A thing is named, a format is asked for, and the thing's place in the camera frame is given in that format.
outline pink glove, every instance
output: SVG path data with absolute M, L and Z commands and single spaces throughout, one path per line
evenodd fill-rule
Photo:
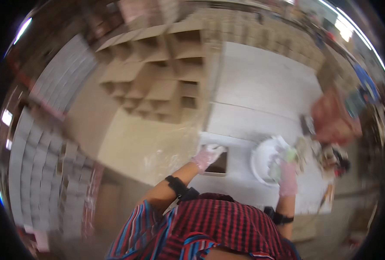
M 294 196 L 298 192 L 298 184 L 296 183 L 296 167 L 297 164 L 295 161 L 289 163 L 285 161 L 281 162 L 280 169 L 282 171 L 282 175 L 280 176 L 279 181 L 280 197 Z
M 208 144 L 201 148 L 197 155 L 191 158 L 191 162 L 198 166 L 200 169 L 199 174 L 203 174 L 208 166 L 214 163 L 225 151 L 226 148 L 224 146 Z

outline cardboard box stack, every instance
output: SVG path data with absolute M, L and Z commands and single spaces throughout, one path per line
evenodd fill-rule
M 237 10 L 200 8 L 188 15 L 185 21 L 203 21 L 204 39 L 212 47 L 220 48 L 222 42 L 246 44 L 319 70 L 325 58 L 307 33 L 267 15 L 263 16 L 263 24 L 260 24 L 257 15 Z
M 202 20 L 205 23 L 205 39 L 213 47 L 222 42 L 245 44 L 248 26 L 257 25 L 256 15 L 237 10 L 201 8 L 186 20 Z
M 203 25 L 164 24 L 122 34 L 102 45 L 108 63 L 100 86 L 121 108 L 143 119 L 179 123 L 182 108 L 197 108 L 205 79 Z
M 360 80 L 350 62 L 329 45 L 325 45 L 323 53 L 325 62 L 317 72 L 322 91 L 335 85 L 346 93 L 356 90 Z

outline stacked boxes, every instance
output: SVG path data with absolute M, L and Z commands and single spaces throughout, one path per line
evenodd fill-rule
M 179 123 L 183 107 L 198 107 L 203 41 L 202 23 L 194 19 L 120 35 L 106 48 L 115 59 L 99 84 L 129 115 Z
M 66 238 L 80 237 L 93 161 L 83 155 L 75 143 L 66 142 L 63 150 L 59 228 Z
M 9 164 L 8 183 L 15 224 L 28 225 L 43 231 L 61 230 L 63 211 L 60 193 L 63 177 L 80 173 L 78 194 L 85 197 L 93 161 L 82 155 L 77 145 L 67 142 L 56 133 L 43 131 L 23 109 L 15 130 Z
M 339 86 L 346 92 L 356 90 L 360 81 L 351 64 L 329 45 L 325 45 L 323 52 L 325 62 L 317 73 L 322 90 L 325 92 L 333 85 Z

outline ceiling light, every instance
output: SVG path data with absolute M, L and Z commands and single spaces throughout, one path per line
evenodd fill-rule
M 356 29 L 361 33 L 361 35 L 357 32 L 356 30 L 356 33 L 360 36 L 360 38 L 363 40 L 363 42 L 366 44 L 366 46 L 369 48 L 369 49 L 372 49 L 374 54 L 377 56 L 377 59 L 379 60 L 380 64 L 382 65 L 384 71 L 385 71 L 385 66 L 383 64 L 383 61 L 382 59 L 380 58 L 379 54 L 377 53 L 376 49 L 374 48 L 374 46 L 372 45 L 372 43 L 369 41 L 369 39 L 366 37 L 366 35 L 360 30 L 360 28 L 354 23 L 353 20 L 351 20 L 350 17 L 348 17 L 348 15 L 346 15 L 340 8 L 337 8 L 338 11 L 340 11 L 342 13 L 343 16 L 345 16 L 348 20 L 350 20 L 350 22 L 356 27 Z
M 22 26 L 21 29 L 19 30 L 19 33 L 18 33 L 18 35 L 16 36 L 16 40 L 14 41 L 13 44 L 15 44 L 15 43 L 19 40 L 19 37 L 21 37 L 21 35 L 24 33 L 25 29 L 29 26 L 29 24 L 31 23 L 31 20 L 32 20 L 32 18 L 29 18 L 29 19 L 23 24 L 23 26 Z

